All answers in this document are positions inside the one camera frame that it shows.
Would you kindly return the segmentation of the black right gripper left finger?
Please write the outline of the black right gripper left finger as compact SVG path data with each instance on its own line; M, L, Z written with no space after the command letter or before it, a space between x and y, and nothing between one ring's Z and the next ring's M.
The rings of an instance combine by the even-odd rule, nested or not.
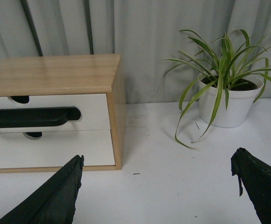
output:
M0 219L0 224L71 224L83 172L76 155L28 198Z

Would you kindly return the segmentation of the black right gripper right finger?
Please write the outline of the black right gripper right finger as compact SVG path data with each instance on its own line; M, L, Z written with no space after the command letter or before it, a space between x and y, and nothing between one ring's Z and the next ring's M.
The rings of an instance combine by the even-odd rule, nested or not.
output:
M232 175L237 175L239 195L246 189L262 224L271 224L271 166L238 148L231 157Z

